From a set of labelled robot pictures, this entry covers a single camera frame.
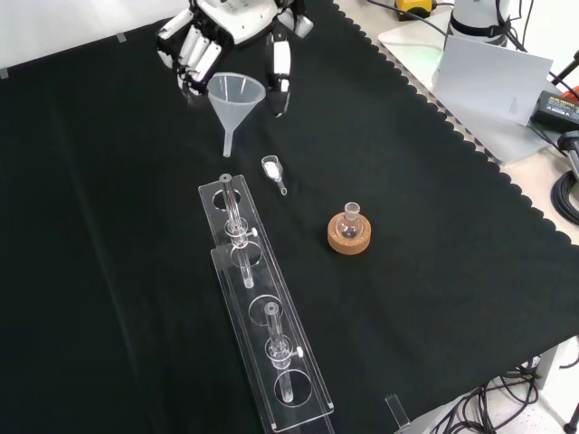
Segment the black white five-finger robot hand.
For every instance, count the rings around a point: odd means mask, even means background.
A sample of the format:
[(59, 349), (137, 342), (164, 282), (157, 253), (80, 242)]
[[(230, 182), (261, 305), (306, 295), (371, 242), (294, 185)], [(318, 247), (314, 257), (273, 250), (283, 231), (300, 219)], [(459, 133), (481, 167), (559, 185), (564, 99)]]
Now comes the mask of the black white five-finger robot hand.
[(226, 55), (263, 39), (270, 110), (280, 117), (290, 102), (287, 33), (304, 39), (313, 27), (303, 1), (191, 1), (157, 32), (157, 54), (195, 104)]

